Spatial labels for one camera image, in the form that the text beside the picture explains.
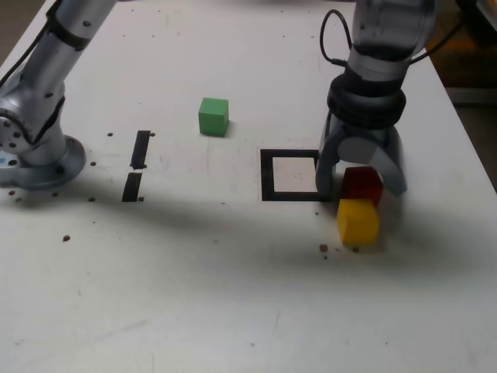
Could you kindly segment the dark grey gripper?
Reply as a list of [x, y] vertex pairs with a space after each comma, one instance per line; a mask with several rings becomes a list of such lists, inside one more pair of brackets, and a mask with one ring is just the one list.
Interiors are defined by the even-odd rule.
[[339, 159], [374, 168], [395, 196], [407, 190], [396, 127], [380, 130], [359, 128], [329, 112], [315, 171], [316, 189], [322, 201], [333, 199], [334, 172]]

